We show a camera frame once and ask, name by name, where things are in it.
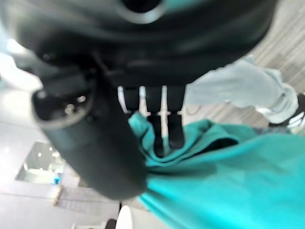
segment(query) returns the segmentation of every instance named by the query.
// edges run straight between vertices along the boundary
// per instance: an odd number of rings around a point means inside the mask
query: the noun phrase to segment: teal cloth
[[[257,135],[208,120],[184,128],[183,149],[153,151],[153,127],[130,120],[149,169],[140,201],[173,229],[305,229],[305,139]],[[238,144],[207,153],[217,139]]]

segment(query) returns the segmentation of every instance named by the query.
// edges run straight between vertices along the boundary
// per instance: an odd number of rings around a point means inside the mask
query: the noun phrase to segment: floor
[[[256,63],[283,73],[284,81],[305,92],[305,0],[281,0],[267,37],[253,50]],[[239,109],[229,104],[184,108],[187,122],[209,118],[221,123],[265,127],[267,120],[253,108]]]

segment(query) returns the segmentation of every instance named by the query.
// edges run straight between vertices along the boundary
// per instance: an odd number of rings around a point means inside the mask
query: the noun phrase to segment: sneaker
[[[270,123],[270,127],[287,126],[289,129],[294,127],[305,127],[305,95],[299,94],[297,97],[299,101],[299,108],[295,114],[280,124]]]

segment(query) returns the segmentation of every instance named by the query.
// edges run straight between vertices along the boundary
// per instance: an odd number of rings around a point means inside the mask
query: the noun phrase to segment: teal fabric
[[[153,151],[153,127],[130,125],[149,169],[140,201],[173,229],[305,229],[305,139],[257,135],[243,125],[203,120],[184,128],[183,149]],[[217,139],[237,145],[200,151]]]

